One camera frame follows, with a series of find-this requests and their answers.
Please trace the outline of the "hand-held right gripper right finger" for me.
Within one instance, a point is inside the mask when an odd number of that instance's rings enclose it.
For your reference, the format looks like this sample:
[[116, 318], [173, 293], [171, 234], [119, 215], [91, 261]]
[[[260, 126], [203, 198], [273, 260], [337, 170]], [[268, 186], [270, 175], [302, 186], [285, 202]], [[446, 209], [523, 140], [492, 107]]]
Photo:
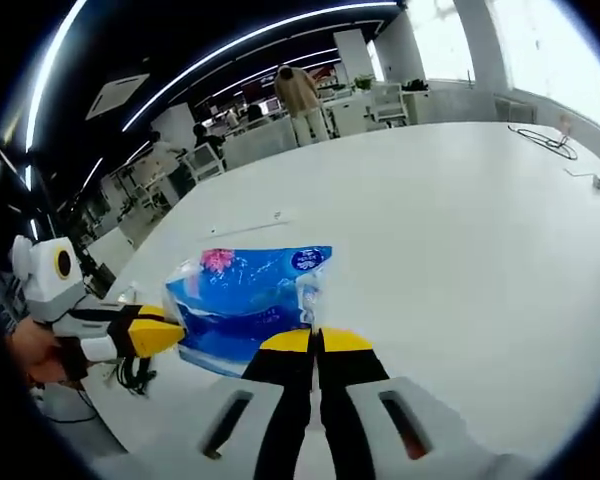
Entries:
[[477, 479], [480, 448], [460, 415], [405, 377], [370, 342], [323, 328], [320, 415], [339, 479]]

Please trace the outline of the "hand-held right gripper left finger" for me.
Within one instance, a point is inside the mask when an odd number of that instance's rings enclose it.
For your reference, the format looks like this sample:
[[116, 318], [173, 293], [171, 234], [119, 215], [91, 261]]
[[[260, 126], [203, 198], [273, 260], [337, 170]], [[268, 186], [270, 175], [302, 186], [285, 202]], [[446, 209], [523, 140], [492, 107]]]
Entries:
[[223, 377], [192, 404], [194, 472], [204, 479], [292, 479], [311, 418], [312, 333], [263, 342], [239, 378]]

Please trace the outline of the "person's left hand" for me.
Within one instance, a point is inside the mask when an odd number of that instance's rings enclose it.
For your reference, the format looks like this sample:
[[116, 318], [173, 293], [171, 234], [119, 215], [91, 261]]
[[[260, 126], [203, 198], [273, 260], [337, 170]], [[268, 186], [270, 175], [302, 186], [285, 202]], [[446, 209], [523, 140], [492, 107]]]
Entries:
[[56, 355], [58, 342], [53, 333], [30, 316], [22, 319], [5, 340], [28, 388], [57, 383], [74, 390], [84, 389], [80, 381], [68, 379]]

